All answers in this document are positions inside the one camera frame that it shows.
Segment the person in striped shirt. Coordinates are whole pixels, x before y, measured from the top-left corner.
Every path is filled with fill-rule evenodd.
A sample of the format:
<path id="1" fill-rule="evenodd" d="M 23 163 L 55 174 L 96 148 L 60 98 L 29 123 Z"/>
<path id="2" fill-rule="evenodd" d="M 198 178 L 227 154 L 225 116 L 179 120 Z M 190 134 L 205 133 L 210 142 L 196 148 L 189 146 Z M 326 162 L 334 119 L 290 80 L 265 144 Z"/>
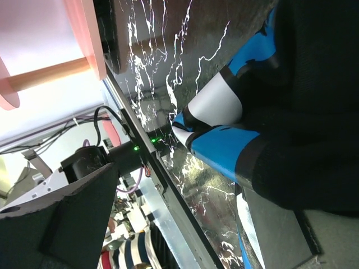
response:
<path id="1" fill-rule="evenodd" d="M 97 268 L 179 268 L 160 229 L 152 224 L 112 251 L 102 251 Z"/>

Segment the black marble table mat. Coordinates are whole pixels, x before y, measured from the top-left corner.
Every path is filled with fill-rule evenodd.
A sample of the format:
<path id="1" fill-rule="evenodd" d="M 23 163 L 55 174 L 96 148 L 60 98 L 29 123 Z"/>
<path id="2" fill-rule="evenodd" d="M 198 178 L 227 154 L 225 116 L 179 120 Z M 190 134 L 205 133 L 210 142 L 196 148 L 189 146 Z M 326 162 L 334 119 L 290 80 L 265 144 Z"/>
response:
<path id="1" fill-rule="evenodd" d="M 260 27 L 274 1 L 95 1 L 105 62 L 215 253 L 242 268 L 234 184 L 193 157 L 171 123 Z"/>

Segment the black daisy t-shirt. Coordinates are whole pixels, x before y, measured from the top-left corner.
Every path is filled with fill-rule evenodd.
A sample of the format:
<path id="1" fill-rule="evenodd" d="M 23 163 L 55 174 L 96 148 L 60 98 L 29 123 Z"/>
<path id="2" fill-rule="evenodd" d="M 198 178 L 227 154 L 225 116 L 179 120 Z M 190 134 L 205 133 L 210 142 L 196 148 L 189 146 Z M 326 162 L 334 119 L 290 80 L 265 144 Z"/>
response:
<path id="1" fill-rule="evenodd" d="M 265 268 L 243 189 L 294 212 L 322 268 L 358 267 L 358 2 L 279 1 L 178 113 L 235 186 L 245 268 Z"/>

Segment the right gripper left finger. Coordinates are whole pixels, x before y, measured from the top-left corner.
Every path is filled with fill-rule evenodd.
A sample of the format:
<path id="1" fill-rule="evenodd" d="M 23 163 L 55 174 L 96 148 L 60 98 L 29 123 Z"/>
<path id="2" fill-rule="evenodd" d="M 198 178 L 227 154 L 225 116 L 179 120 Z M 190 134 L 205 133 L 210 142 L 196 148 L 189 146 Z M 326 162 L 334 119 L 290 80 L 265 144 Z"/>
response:
<path id="1" fill-rule="evenodd" d="M 107 164 L 1 211 L 1 268 L 97 268 L 117 185 Z"/>

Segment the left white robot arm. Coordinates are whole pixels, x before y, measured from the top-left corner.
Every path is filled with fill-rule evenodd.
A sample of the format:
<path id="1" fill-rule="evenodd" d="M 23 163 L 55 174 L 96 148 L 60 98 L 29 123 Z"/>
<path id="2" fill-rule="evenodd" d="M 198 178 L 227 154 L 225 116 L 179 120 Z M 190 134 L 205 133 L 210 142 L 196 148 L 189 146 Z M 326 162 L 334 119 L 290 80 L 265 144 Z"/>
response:
<path id="1" fill-rule="evenodd" d="M 74 183 L 109 163 L 115 164 L 120 177 L 141 168 L 140 147 L 131 141 L 109 151 L 103 146 L 81 147 L 42 183 L 3 207 L 1 213 L 16 211 L 21 204 Z"/>

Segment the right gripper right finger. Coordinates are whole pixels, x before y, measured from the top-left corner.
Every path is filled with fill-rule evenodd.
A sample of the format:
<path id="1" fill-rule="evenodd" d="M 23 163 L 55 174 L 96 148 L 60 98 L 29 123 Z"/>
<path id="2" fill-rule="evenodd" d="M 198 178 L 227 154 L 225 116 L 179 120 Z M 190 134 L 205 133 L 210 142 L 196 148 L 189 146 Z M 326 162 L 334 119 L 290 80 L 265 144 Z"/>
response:
<path id="1" fill-rule="evenodd" d="M 300 223 L 285 210 L 244 188 L 265 268 L 322 268 Z"/>

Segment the pink tiered shelf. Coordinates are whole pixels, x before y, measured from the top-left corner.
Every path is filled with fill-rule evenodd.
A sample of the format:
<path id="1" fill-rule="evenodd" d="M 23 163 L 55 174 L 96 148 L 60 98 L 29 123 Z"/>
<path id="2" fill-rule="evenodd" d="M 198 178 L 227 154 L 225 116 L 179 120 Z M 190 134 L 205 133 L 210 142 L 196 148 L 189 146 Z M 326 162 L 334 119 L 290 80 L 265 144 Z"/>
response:
<path id="1" fill-rule="evenodd" d="M 103 103 L 94 1 L 1 2 L 1 148 Z"/>

